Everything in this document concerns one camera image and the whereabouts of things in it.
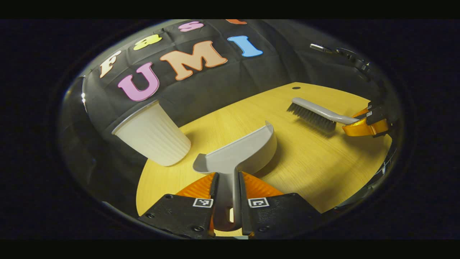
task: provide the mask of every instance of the brush bristles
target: brush bristles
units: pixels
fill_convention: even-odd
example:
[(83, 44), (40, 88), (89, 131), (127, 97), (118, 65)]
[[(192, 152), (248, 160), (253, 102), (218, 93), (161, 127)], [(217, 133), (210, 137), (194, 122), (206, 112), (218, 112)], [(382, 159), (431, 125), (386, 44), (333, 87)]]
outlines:
[(293, 112), (294, 115), (304, 119), (308, 124), (324, 133), (332, 133), (335, 130), (335, 121), (326, 119), (325, 117), (305, 109), (295, 103), (292, 103), (287, 111)]

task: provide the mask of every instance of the pink letter u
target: pink letter u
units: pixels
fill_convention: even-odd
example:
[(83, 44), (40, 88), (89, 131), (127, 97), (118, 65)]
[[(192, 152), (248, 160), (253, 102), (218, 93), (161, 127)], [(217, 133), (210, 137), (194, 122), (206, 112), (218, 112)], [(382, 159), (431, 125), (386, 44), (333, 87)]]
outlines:
[(156, 77), (155, 73), (151, 69), (152, 62), (148, 62), (141, 67), (139, 67), (136, 72), (142, 73), (149, 82), (147, 89), (139, 91), (139, 89), (132, 82), (132, 75), (129, 75), (123, 78), (119, 83), (118, 87), (125, 91), (126, 95), (133, 101), (143, 101), (151, 97), (157, 90), (160, 85), (160, 81)]

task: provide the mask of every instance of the table surface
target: table surface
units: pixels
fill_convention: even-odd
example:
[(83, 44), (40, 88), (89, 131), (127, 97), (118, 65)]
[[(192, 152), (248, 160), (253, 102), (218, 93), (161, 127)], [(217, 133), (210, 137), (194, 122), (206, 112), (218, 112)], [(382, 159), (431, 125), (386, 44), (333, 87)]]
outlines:
[[(340, 90), (294, 82), (238, 101), (180, 129), (191, 140), (189, 153), (177, 164), (164, 167), (147, 160), (142, 171), (136, 207), (144, 214), (165, 194), (176, 194), (205, 175), (192, 164), (199, 153), (210, 153), (270, 122), (277, 138), (275, 155), (253, 174), (283, 193), (298, 193), (320, 213), (342, 203), (377, 172), (391, 145), (388, 135), (350, 137), (341, 124), (332, 136), (310, 128), (287, 112), (294, 97), (304, 98), (333, 112), (352, 116), (368, 100)], [(217, 235), (242, 235), (216, 231)]]

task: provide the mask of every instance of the screw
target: screw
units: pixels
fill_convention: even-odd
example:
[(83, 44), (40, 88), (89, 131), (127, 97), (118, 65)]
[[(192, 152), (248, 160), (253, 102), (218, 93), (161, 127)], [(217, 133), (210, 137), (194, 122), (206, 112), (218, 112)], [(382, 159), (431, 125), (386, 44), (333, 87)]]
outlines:
[(199, 226), (193, 228), (193, 231), (196, 231), (196, 232), (202, 232), (203, 230), (204, 230), (204, 228), (199, 227)]
[(259, 232), (267, 232), (268, 229), (269, 229), (269, 226), (261, 227), (261, 228), (259, 228)]

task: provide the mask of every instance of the gray dustpan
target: gray dustpan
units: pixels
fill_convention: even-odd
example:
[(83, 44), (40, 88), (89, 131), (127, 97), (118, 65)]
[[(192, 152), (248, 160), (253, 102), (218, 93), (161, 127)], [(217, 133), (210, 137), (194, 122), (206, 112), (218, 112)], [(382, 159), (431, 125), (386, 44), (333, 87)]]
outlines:
[[(219, 174), (214, 201), (214, 227), (220, 231), (241, 228), (241, 196), (238, 172), (253, 174), (262, 169), (275, 154), (277, 142), (273, 126), (266, 126), (209, 154), (199, 154), (193, 169), (199, 173)], [(233, 222), (230, 222), (233, 208)]]

